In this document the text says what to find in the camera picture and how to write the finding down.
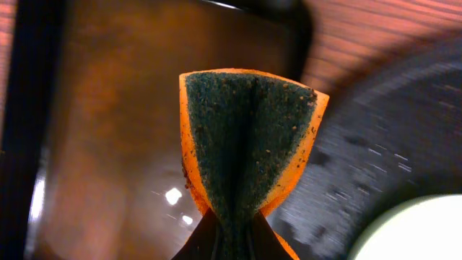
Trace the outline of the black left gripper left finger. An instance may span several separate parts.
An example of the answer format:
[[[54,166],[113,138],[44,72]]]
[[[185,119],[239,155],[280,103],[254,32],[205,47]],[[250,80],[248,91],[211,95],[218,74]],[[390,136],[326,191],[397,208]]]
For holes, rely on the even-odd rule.
[[[212,209],[207,209],[185,245],[172,260],[216,260],[222,239],[221,232],[217,216]]]

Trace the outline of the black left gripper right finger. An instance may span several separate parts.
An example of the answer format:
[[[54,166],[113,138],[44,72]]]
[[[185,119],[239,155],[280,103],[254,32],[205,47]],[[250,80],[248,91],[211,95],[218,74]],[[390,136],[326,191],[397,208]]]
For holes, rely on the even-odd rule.
[[[250,221],[248,250],[253,260],[293,260],[261,212],[257,212]]]

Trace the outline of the orange green sponge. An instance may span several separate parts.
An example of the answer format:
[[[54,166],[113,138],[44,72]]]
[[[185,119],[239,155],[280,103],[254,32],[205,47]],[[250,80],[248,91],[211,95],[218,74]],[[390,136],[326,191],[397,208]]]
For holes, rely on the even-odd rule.
[[[183,175],[202,217],[220,222],[217,259],[251,259],[250,221],[297,185],[329,97],[253,69],[182,74],[179,94]]]

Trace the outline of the light blue plate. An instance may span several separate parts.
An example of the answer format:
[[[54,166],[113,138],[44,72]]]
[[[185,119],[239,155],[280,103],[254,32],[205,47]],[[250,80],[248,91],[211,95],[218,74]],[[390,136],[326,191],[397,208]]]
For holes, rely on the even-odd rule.
[[[367,226],[349,260],[461,260],[461,195],[423,196]]]

